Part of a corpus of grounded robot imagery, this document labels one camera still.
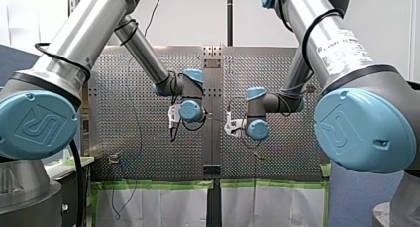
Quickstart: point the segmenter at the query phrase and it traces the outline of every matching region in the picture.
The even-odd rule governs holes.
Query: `logo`
[[[346,113],[341,110],[341,105],[324,117],[320,126],[337,155],[356,146],[362,140]]]
[[[39,104],[34,104],[15,131],[27,141],[51,146],[66,123],[66,118]]]

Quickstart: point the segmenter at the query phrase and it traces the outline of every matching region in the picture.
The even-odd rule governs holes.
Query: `white plastic sheet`
[[[97,227],[205,227],[207,188],[163,189],[142,188],[99,190],[94,204]]]
[[[328,184],[264,183],[222,188],[223,226],[323,227],[327,222]]]

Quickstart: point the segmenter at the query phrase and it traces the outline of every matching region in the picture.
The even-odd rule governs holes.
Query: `metal bracket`
[[[108,164],[119,164],[120,163],[120,154],[113,154],[108,156]]]
[[[220,165],[205,165],[203,166],[204,174],[220,174],[221,167]]]
[[[221,59],[205,59],[204,60],[204,68],[222,68],[222,60]]]
[[[167,111],[167,116],[169,117],[169,129],[172,129],[175,124],[179,123],[181,117],[179,116],[179,104],[175,104],[169,106],[169,110]]]

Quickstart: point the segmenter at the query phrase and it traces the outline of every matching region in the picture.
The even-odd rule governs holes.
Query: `silver robot arm segment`
[[[348,2],[262,0],[264,6],[277,9],[301,44],[286,84],[305,81],[309,72],[316,75],[323,92],[315,112],[315,132],[321,148],[337,164],[378,173],[418,170],[419,93],[394,67],[374,63],[343,25]],[[267,107],[268,96],[261,87],[247,92],[250,116],[246,131],[255,140],[269,134],[264,118],[272,112],[272,104]]]

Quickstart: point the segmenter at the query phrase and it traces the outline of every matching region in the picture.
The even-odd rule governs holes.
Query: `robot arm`
[[[175,111],[173,115],[179,115],[178,117],[186,122],[204,121],[201,70],[189,68],[180,74],[169,73],[143,33],[137,28],[136,21],[130,16],[123,18],[115,34],[155,84],[157,95],[181,97],[181,104],[173,105],[174,107],[169,108],[169,112]]]
[[[285,98],[298,95],[300,87],[293,86],[303,84],[308,73],[314,72],[323,88],[314,117],[315,132],[333,161],[356,171],[417,170],[419,94],[394,67],[375,64],[352,31],[343,26],[348,1],[262,0],[267,8],[277,8],[301,44],[285,82],[292,89],[286,88],[277,97],[287,101]],[[300,109],[287,101],[290,109],[284,111],[283,99],[275,101],[262,87],[250,88],[247,98],[245,130],[255,140],[268,137],[266,113]]]
[[[36,64],[8,80],[0,93],[0,157],[37,160],[68,145],[78,127],[82,85],[114,30],[119,28],[116,33],[122,40],[128,39],[129,31],[131,35],[133,23],[128,23],[127,15],[139,1],[82,0]],[[186,70],[173,85],[174,76],[140,31],[134,32],[126,46],[157,86],[157,93],[181,95],[185,121],[204,119],[200,72]]]

